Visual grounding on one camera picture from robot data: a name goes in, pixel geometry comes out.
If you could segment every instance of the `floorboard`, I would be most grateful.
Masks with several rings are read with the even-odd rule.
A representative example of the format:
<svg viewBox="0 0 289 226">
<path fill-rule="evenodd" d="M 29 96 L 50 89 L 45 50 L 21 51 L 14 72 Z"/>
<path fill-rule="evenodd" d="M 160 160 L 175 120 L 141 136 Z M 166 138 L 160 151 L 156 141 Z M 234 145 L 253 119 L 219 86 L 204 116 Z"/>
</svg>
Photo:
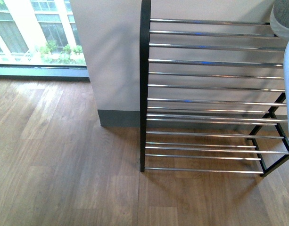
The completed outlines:
<svg viewBox="0 0 289 226">
<path fill-rule="evenodd" d="M 265 178 L 140 173 L 139 136 L 139 128 L 99 125 L 88 82 L 0 80 L 0 226 L 289 226 L 289 160 Z M 284 148 L 276 141 L 260 146 Z M 267 163 L 275 158 L 265 156 Z M 259 169 L 256 162 L 146 161 L 151 167 Z"/>
</svg>

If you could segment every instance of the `gray baseboard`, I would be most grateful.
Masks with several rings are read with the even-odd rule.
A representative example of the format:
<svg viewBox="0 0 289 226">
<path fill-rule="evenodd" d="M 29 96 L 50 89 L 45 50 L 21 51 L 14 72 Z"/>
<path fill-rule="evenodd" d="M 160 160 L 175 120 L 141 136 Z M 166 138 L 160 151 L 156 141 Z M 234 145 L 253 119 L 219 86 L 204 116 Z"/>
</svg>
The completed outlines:
<svg viewBox="0 0 289 226">
<path fill-rule="evenodd" d="M 140 127 L 139 111 L 98 110 L 102 127 Z"/>
<path fill-rule="evenodd" d="M 98 110 L 100 124 L 102 127 L 139 127 L 139 111 L 115 111 Z M 252 118 L 262 118 L 262 115 L 251 115 Z M 285 115 L 277 115 L 279 119 L 285 119 Z M 230 124 L 207 124 L 207 123 L 180 123 L 180 122 L 151 122 L 147 123 L 149 128 L 184 128 L 184 129 L 228 129 L 228 130 L 252 130 L 254 126 L 230 125 Z M 281 124 L 285 132 L 288 131 L 288 124 Z M 263 130 L 275 130 L 274 126 L 263 126 Z"/>
</svg>

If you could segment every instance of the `gray fabric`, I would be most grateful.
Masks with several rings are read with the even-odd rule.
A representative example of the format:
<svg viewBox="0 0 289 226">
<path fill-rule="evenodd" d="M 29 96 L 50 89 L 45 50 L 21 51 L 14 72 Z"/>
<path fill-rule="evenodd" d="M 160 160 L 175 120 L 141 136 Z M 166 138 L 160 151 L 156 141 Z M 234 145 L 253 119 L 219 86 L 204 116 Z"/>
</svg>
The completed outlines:
<svg viewBox="0 0 289 226">
<path fill-rule="evenodd" d="M 276 0 L 273 11 L 276 20 L 284 27 L 289 28 L 289 0 Z"/>
</svg>

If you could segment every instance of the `chrome bar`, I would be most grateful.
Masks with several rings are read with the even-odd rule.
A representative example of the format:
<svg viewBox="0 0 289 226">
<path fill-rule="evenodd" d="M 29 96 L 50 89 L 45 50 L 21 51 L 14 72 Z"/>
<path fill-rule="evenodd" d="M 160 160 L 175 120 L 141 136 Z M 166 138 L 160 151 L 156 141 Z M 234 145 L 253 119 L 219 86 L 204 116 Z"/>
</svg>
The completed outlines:
<svg viewBox="0 0 289 226">
<path fill-rule="evenodd" d="M 285 92 L 284 89 L 257 89 L 257 88 L 242 88 L 242 87 L 211 87 L 211 86 L 184 86 L 184 85 L 157 85 L 148 84 L 152 88 L 172 88 L 172 89 L 205 89 L 205 90 L 225 90 L 225 91 L 260 91 L 260 92 Z"/>
<path fill-rule="evenodd" d="M 146 146 L 145 148 L 154 150 L 193 151 L 193 152 L 289 154 L 288 151 L 232 150 L 232 149 L 209 149 L 209 148 L 191 148 L 191 147 L 157 147 L 157 146 Z"/>
<path fill-rule="evenodd" d="M 219 104 L 219 105 L 264 105 L 264 106 L 286 107 L 285 103 L 239 102 L 239 101 L 223 101 L 223 100 L 185 100 L 185 99 L 148 98 L 148 101 L 179 102 L 179 103 L 194 103 L 194 104 Z"/>
<path fill-rule="evenodd" d="M 239 157 L 212 157 L 212 156 L 194 156 L 194 155 L 171 155 L 171 154 L 146 154 L 151 157 L 171 157 L 171 158 L 190 158 L 190 159 L 223 159 L 223 160 L 248 160 L 259 161 L 260 158 L 239 158 Z"/>
<path fill-rule="evenodd" d="M 244 62 L 219 62 L 219 61 L 196 61 L 196 60 L 169 60 L 149 59 L 151 64 L 172 64 L 172 65 L 199 65 L 199 66 L 221 66 L 221 67 L 258 67 L 283 69 L 281 63 L 244 63 Z"/>
<path fill-rule="evenodd" d="M 184 145 L 201 147 L 237 147 L 237 148 L 256 148 L 254 145 L 204 145 L 204 144 L 185 144 L 185 143 L 164 143 L 164 142 L 146 142 L 149 145 Z"/>
<path fill-rule="evenodd" d="M 270 26 L 270 23 L 267 23 L 267 22 L 237 22 L 237 21 L 157 19 L 157 18 L 151 18 L 150 21 L 151 23 L 206 24 L 206 25 L 233 25 L 233 26 Z"/>
<path fill-rule="evenodd" d="M 192 171 L 192 172 L 218 172 L 218 173 L 250 173 L 263 174 L 262 171 L 236 171 L 236 170 L 220 170 L 220 169 L 180 169 L 180 168 L 160 168 L 160 167 L 145 167 L 146 170 L 173 170 L 173 171 Z"/>
<path fill-rule="evenodd" d="M 158 135 L 179 135 L 179 136 L 194 136 L 194 137 L 235 137 L 235 138 L 248 138 L 248 139 L 284 139 L 285 137 L 276 136 L 257 136 L 245 134 L 224 134 L 224 133 L 188 133 L 188 132 L 167 132 L 167 131 L 147 131 L 147 134 Z"/>
<path fill-rule="evenodd" d="M 227 51 L 258 51 L 258 52 L 285 51 L 285 48 L 276 48 L 276 47 L 203 46 L 203 45 L 181 45 L 181 44 L 159 44 L 159 43 L 150 43 L 149 46 L 156 48 L 187 48 L 187 49 L 208 49 L 208 50 L 227 50 Z"/>
<path fill-rule="evenodd" d="M 150 30 L 150 34 L 169 35 L 191 35 L 207 37 L 227 37 L 227 38 L 257 38 L 257 39 L 278 39 L 275 34 L 233 34 L 233 33 L 212 33 L 212 32 L 180 32 L 180 31 L 155 31 Z"/>
<path fill-rule="evenodd" d="M 283 80 L 283 77 L 271 76 L 252 76 L 252 75 L 228 75 L 228 74 L 184 74 L 184 73 L 164 73 L 164 72 L 149 72 L 152 75 L 172 75 L 172 76 L 191 76 L 191 77 L 208 77 L 208 78 L 237 78 L 237 79 L 278 79 Z"/>
<path fill-rule="evenodd" d="M 272 123 L 288 122 L 288 120 L 285 120 L 285 119 L 230 118 L 230 117 L 220 117 L 220 116 L 184 115 L 184 114 L 151 114 L 151 113 L 148 113 L 147 117 L 179 118 L 179 119 L 204 119 L 204 120 L 227 120 L 227 121 L 258 121 L 258 122 L 272 122 Z"/>
<path fill-rule="evenodd" d="M 209 120 L 184 120 L 184 119 L 147 119 L 148 121 L 174 121 L 183 123 L 212 123 L 212 124 L 230 124 L 230 125 L 256 125 L 256 126 L 276 126 L 277 123 L 265 122 L 239 122 L 239 121 L 209 121 Z"/>
<path fill-rule="evenodd" d="M 222 112 L 222 113 L 269 113 L 268 111 L 248 111 L 248 110 L 216 110 L 216 109 L 186 109 L 173 107 L 148 107 L 148 109 L 158 110 L 178 110 L 178 111 L 195 111 L 195 112 Z"/>
</svg>

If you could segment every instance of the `black metal frame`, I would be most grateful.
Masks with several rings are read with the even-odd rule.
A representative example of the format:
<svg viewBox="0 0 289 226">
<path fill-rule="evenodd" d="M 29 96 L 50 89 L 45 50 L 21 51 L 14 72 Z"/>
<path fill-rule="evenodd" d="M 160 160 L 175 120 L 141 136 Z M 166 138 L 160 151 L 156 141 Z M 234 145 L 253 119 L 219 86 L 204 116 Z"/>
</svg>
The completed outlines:
<svg viewBox="0 0 289 226">
<path fill-rule="evenodd" d="M 148 112 L 148 81 L 149 81 L 149 38 L 150 38 L 150 13 L 151 13 L 151 0 L 142 0 L 141 4 L 141 16 L 140 16 L 140 171 L 145 170 L 145 149 L 146 149 L 146 130 L 147 130 L 147 112 Z M 277 98 L 275 103 L 283 103 L 286 99 L 285 93 Z M 275 111 L 278 106 L 271 106 L 263 118 L 276 119 Z M 250 135 L 256 135 L 263 125 L 257 125 L 250 132 Z M 281 125 L 277 123 L 275 125 L 279 135 L 284 137 L 282 139 L 288 153 L 289 153 L 289 141 L 282 129 Z M 255 138 L 250 138 L 255 149 L 259 151 L 259 146 Z M 262 177 L 267 176 L 273 170 L 281 166 L 284 162 L 289 159 L 289 154 L 285 154 L 283 157 L 278 159 L 270 167 L 267 167 L 262 154 L 257 154 L 261 159 L 260 164 L 263 170 Z"/>
<path fill-rule="evenodd" d="M 144 172 L 149 82 L 150 0 L 142 0 L 140 16 L 140 171 Z"/>
<path fill-rule="evenodd" d="M 285 93 L 281 93 L 281 95 L 276 99 L 275 103 L 283 103 L 286 100 L 286 94 Z M 276 115 L 275 115 L 275 111 L 278 109 L 278 107 L 272 106 L 269 108 L 268 113 L 266 113 L 263 118 L 273 118 L 273 119 L 277 119 Z M 253 130 L 250 132 L 250 135 L 256 135 L 259 130 L 262 128 L 263 126 L 255 126 L 253 128 Z M 283 130 L 283 128 L 281 127 L 281 125 L 279 123 L 277 123 L 277 125 L 275 126 L 277 132 L 279 133 L 279 135 L 281 137 L 284 137 L 284 139 L 282 139 L 288 153 L 289 153 L 289 140 Z M 256 141 L 256 139 L 250 139 L 252 141 L 252 144 L 254 146 L 256 146 L 256 150 L 259 151 L 259 147 L 258 147 L 258 143 Z M 278 168 L 279 166 L 281 166 L 284 162 L 286 162 L 287 160 L 289 160 L 289 154 L 285 154 L 283 155 L 280 159 L 278 159 L 275 163 L 273 163 L 271 166 L 267 167 L 263 156 L 261 154 L 257 154 L 257 156 L 259 158 L 261 158 L 260 160 L 260 164 L 263 170 L 263 174 L 261 175 L 261 177 L 265 177 L 267 176 L 269 173 L 271 173 L 273 170 L 275 170 L 276 168 Z"/>
</svg>

